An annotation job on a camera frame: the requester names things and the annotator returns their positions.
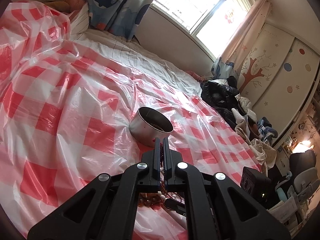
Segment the white cloth pile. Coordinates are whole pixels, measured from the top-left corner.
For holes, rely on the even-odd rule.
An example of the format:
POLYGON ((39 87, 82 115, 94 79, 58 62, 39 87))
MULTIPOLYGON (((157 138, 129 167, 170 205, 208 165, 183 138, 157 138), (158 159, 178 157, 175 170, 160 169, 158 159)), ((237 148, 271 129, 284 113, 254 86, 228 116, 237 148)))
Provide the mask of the white cloth pile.
POLYGON ((240 94, 236 95, 235 99, 237 108, 232 108, 236 123, 235 131, 249 145, 261 167, 261 172, 267 175, 269 169, 275 165, 276 150, 270 145, 266 135, 259 132, 257 116, 252 111, 250 100, 240 94))

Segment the window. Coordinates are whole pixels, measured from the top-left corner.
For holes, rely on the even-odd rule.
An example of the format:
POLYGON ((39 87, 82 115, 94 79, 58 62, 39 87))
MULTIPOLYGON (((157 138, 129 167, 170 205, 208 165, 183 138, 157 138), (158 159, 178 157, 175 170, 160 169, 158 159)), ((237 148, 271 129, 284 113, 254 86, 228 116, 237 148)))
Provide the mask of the window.
POLYGON ((256 0, 154 0, 152 7, 217 58, 256 0))

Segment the white striped pillow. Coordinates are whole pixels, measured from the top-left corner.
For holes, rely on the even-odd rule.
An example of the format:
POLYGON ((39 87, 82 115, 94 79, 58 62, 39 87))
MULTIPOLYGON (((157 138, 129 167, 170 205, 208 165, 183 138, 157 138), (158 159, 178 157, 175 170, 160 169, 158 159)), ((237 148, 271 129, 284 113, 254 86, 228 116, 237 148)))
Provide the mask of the white striped pillow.
POLYGON ((71 35, 83 33, 89 27, 89 8, 85 3, 80 10, 75 10, 68 15, 71 22, 71 35))

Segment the pink curtain right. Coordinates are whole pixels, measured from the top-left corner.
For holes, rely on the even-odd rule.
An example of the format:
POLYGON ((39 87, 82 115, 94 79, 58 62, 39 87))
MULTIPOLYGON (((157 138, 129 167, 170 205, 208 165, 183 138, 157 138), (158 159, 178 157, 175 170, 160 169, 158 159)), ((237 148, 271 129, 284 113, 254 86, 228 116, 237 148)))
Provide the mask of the pink curtain right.
POLYGON ((244 59, 249 54, 271 10, 269 0, 256 0, 231 38, 228 46, 214 62, 214 79, 238 78, 244 59))

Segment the round metal tin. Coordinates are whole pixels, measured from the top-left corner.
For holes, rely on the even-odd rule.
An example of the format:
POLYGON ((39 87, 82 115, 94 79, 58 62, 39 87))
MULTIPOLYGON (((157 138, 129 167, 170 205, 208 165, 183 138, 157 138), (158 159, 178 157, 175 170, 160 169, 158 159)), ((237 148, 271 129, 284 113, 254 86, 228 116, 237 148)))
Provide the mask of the round metal tin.
POLYGON ((141 144, 154 147, 156 138, 167 138, 174 127, 161 112, 150 107, 140 107, 129 124, 129 131, 141 144))

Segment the white decorated wardrobe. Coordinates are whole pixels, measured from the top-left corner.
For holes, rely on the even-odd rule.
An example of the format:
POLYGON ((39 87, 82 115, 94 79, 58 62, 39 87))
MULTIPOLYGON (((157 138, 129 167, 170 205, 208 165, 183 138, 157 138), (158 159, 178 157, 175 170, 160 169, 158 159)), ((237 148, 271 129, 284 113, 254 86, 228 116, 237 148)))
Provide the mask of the white decorated wardrobe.
POLYGON ((319 55, 299 39, 265 24, 244 59, 238 90, 258 119, 266 117, 276 145, 302 112, 319 74, 319 55))

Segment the orange plush toy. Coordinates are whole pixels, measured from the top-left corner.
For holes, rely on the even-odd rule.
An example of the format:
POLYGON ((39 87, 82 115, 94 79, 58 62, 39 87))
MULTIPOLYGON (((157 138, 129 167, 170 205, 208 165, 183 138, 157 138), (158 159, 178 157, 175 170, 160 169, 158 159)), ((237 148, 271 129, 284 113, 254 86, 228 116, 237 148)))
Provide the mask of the orange plush toy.
POLYGON ((49 1, 45 1, 44 4, 59 12, 70 14, 76 10, 80 10, 85 4, 85 0, 61 0, 61 1, 49 0, 49 1))

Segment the white striped bed sheet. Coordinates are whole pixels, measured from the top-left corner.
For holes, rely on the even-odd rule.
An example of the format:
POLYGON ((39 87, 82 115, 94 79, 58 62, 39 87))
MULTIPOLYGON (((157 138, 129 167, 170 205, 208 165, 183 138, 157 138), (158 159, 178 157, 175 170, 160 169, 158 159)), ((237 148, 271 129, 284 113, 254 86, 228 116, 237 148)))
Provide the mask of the white striped bed sheet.
POLYGON ((124 38, 94 29, 73 34, 71 40, 93 49, 108 59, 145 72, 187 95, 201 95, 200 84, 191 75, 145 50, 135 41, 127 42, 124 38))

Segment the whale pattern curtain left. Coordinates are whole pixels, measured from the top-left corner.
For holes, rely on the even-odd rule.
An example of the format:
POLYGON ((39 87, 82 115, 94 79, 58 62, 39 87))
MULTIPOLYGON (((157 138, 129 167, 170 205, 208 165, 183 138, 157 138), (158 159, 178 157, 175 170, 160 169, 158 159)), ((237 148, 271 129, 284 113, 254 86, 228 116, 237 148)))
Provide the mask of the whale pattern curtain left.
POLYGON ((153 0, 86 0, 90 25, 131 40, 153 0))

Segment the grey office chair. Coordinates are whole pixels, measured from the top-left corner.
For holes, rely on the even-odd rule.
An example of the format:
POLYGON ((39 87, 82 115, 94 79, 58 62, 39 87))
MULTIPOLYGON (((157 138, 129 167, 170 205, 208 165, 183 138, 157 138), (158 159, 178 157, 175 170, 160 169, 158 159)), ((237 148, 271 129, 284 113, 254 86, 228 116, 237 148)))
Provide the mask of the grey office chair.
POLYGON ((319 187, 316 161, 312 149, 290 155, 287 175, 275 187, 280 200, 286 202, 293 197, 297 203, 303 204, 314 194, 319 187))

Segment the black jacket pile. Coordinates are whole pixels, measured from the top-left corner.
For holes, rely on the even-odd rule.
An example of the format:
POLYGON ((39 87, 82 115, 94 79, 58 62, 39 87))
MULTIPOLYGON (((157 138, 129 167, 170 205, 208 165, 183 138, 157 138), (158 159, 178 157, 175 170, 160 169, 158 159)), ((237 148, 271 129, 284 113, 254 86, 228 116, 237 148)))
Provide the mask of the black jacket pile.
POLYGON ((201 89, 202 100, 219 113, 232 130, 235 130, 236 120, 232 109, 236 109, 242 116, 246 115, 245 110, 236 98, 240 94, 239 91, 213 80, 201 83, 201 89))

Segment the red white checkered plastic sheet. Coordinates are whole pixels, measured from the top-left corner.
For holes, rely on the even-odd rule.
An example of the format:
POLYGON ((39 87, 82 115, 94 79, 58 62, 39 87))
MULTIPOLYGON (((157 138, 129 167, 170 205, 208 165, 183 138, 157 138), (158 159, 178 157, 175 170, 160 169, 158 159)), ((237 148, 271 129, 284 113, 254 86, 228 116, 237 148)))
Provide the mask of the red white checkered plastic sheet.
POLYGON ((71 40, 67 15, 41 2, 1 16, 1 206, 24 236, 98 174, 123 172, 147 148, 129 123, 140 107, 173 124, 169 145, 208 174, 240 183, 258 162, 200 96, 71 40))

